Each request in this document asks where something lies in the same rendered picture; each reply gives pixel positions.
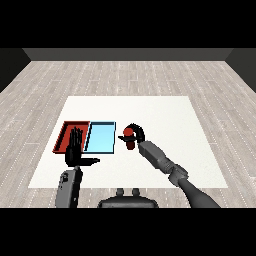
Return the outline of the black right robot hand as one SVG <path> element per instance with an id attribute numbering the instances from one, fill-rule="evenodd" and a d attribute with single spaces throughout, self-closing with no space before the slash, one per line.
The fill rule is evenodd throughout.
<path id="1" fill-rule="evenodd" d="M 131 123 L 128 125 L 126 128 L 132 128 L 134 132 L 134 141 L 137 143 L 141 143 L 145 141 L 145 134 L 141 126 Z M 119 139 L 122 141 L 126 142 L 126 139 L 124 138 L 124 134 L 122 136 L 119 136 Z"/>

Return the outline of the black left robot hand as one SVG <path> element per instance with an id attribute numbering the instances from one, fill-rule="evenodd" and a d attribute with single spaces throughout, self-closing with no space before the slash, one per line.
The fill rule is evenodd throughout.
<path id="1" fill-rule="evenodd" d="M 70 131 L 69 144 L 66 147 L 65 162 L 69 167 L 92 166 L 99 162 L 98 158 L 82 158 L 82 135 L 80 128 L 74 127 Z"/>

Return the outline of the small red can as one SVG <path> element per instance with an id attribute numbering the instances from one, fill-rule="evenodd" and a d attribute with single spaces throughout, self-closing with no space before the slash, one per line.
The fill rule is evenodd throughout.
<path id="1" fill-rule="evenodd" d="M 125 128 L 123 131 L 124 138 L 126 139 L 126 147 L 128 150 L 135 148 L 134 132 L 132 128 Z"/>

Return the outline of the red shallow open box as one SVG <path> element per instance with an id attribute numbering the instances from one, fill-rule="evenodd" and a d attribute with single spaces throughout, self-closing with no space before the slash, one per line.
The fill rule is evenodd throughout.
<path id="1" fill-rule="evenodd" d="M 66 152 L 66 147 L 69 145 L 70 142 L 70 133 L 74 127 L 82 131 L 81 152 L 84 152 L 84 145 L 87 138 L 89 125 L 89 121 L 65 121 L 62 125 L 52 152 L 55 154 L 64 154 Z"/>

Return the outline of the light blue shallow open box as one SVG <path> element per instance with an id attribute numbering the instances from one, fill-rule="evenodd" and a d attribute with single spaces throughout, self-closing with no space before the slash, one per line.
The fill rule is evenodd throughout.
<path id="1" fill-rule="evenodd" d="M 113 154 L 116 123 L 113 121 L 92 121 L 83 152 L 85 154 Z"/>

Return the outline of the dark grey robot body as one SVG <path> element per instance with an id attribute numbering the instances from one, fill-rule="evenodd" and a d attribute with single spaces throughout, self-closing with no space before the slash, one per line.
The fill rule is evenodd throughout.
<path id="1" fill-rule="evenodd" d="M 98 208 L 158 208 L 158 204 L 153 199 L 142 197 L 138 188 L 132 189 L 131 196 L 125 196 L 124 189 L 118 188 L 116 195 L 101 200 Z"/>

